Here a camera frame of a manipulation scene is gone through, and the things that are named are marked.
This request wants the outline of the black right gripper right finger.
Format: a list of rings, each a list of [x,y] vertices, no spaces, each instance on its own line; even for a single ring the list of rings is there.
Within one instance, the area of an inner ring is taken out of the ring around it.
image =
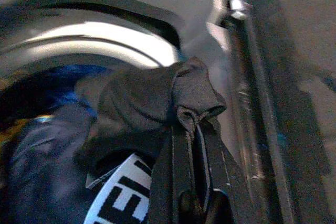
[[[213,125],[202,122],[211,190],[206,223],[252,223],[253,206],[240,167]]]

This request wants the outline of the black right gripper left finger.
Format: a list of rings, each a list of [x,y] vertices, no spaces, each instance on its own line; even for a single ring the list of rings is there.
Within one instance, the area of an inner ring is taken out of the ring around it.
[[[152,170],[148,223],[196,223],[191,139],[171,127]]]

